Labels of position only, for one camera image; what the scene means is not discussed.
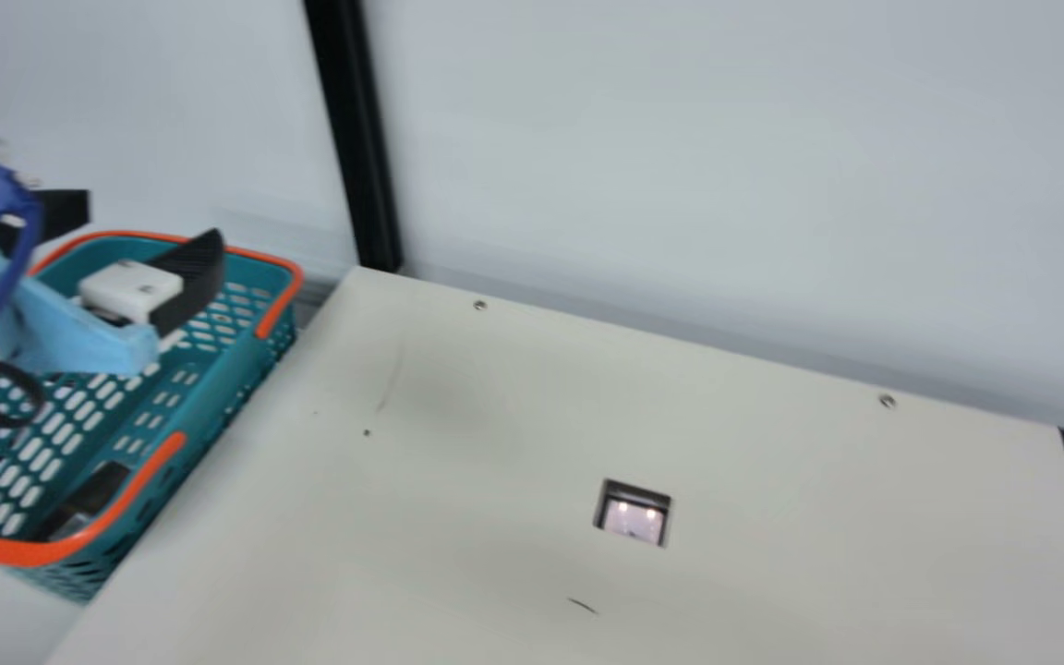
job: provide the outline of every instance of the table surface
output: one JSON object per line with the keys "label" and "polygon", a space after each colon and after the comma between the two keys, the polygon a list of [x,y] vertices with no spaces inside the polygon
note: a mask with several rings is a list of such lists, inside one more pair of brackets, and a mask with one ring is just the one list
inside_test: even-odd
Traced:
{"label": "table surface", "polygon": [[358,269],[50,662],[1064,664],[1059,434],[881,395]]}

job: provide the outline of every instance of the white wall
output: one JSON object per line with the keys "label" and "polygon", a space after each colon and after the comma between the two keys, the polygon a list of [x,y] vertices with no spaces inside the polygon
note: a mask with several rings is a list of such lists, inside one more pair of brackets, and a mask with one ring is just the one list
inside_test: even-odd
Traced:
{"label": "white wall", "polygon": [[0,0],[0,137],[98,228],[195,233],[354,265],[299,0]]}
{"label": "white wall", "polygon": [[1064,423],[1064,0],[367,5],[418,277]]}

